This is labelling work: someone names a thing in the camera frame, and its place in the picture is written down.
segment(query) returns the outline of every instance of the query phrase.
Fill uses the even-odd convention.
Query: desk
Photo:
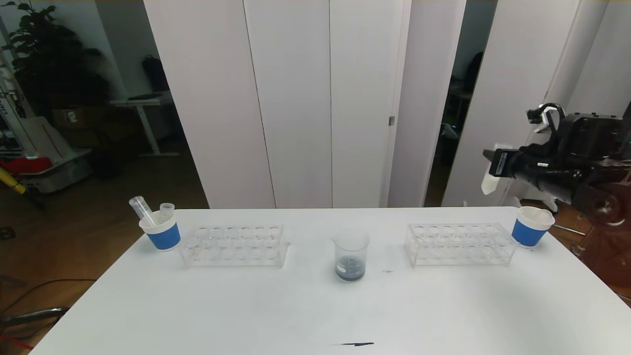
[[[631,310],[556,239],[510,266],[411,268],[417,223],[500,222],[514,207],[177,210],[195,224],[284,223],[285,266],[184,269],[146,236],[130,247],[32,355],[624,354]],[[333,271],[330,236],[370,233],[356,283]],[[373,342],[362,347],[349,342]]]
[[[449,89],[447,94],[458,98],[458,108],[456,110],[456,127],[460,130],[460,132],[462,132],[464,127],[464,120],[466,119],[466,116],[461,118],[463,104],[464,101],[471,101],[471,98],[473,97],[473,92],[463,92],[460,89]]]
[[[144,133],[147,136],[147,140],[151,145],[151,150],[153,153],[142,154],[144,156],[151,157],[173,157],[180,155],[179,153],[162,153],[160,151],[160,146],[158,146],[158,142],[156,141],[155,136],[153,135],[153,131],[151,130],[151,125],[149,124],[149,119],[147,118],[147,113],[144,111],[145,106],[160,106],[165,104],[173,103],[173,97],[171,96],[170,91],[162,92],[160,96],[152,97],[151,99],[142,99],[142,100],[112,100],[110,104],[117,107],[133,107],[138,112],[138,116],[140,117],[140,121],[143,123]]]

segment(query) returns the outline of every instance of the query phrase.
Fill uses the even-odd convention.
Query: glass beaker
[[[335,273],[344,281],[357,281],[366,272],[370,238],[363,229],[343,229],[332,238],[335,243]]]

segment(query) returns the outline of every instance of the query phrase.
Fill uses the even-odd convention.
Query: white cup rim
[[[546,220],[534,220],[528,217],[527,215],[524,214],[524,211],[528,211],[528,210],[531,210],[531,211],[536,210],[537,212],[545,211]],[[547,231],[555,223],[555,218],[550,211],[542,209],[542,208],[532,207],[532,206],[520,207],[519,210],[517,211],[517,219],[520,222],[522,222],[526,227],[537,229],[540,231]]]
[[[153,211],[151,213],[151,216],[156,219],[159,218],[160,211]],[[142,230],[147,234],[159,234],[159,233],[169,230],[171,227],[175,225],[175,223],[176,223],[176,220],[175,220],[175,216],[173,215],[168,221],[162,222],[158,224],[157,226],[153,226],[153,227],[148,226],[146,223],[146,219],[143,218],[140,221],[138,221],[138,226],[142,228]]]

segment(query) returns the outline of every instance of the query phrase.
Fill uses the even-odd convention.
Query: blue liquid
[[[335,273],[344,281],[357,281],[366,272],[366,265],[356,256],[342,256],[335,265]]]

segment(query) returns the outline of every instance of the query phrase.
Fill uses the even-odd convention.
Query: black cable
[[[547,104],[543,104],[541,107],[539,107],[539,111],[541,111],[541,114],[545,114],[544,110],[547,109],[548,107],[552,107],[553,109],[556,109],[558,112],[558,125],[561,126],[561,120],[565,118],[565,113],[563,112],[563,107],[561,107],[561,105],[559,104],[555,104],[553,102],[549,102]],[[550,131],[552,132],[552,136],[557,138],[557,128],[554,125],[554,121],[552,120],[552,118],[549,119],[548,122],[549,126],[550,126]]]
[[[39,284],[33,288],[31,288],[30,290],[28,290],[26,293],[22,294],[22,296],[18,297],[18,299],[16,299],[15,301],[13,301],[13,303],[9,304],[7,307],[4,307],[1,311],[0,311],[0,316],[4,315],[5,312],[7,312],[7,310],[9,310],[9,308],[15,306],[18,302],[20,302],[22,299],[24,299],[24,297],[26,297],[27,295],[29,295],[31,292],[37,290],[38,288],[42,287],[42,286],[46,286],[48,284],[52,284],[54,282],[62,282],[62,281],[92,281],[95,282],[96,279],[57,279],[57,280],[50,280],[47,282],[44,282],[43,284]]]

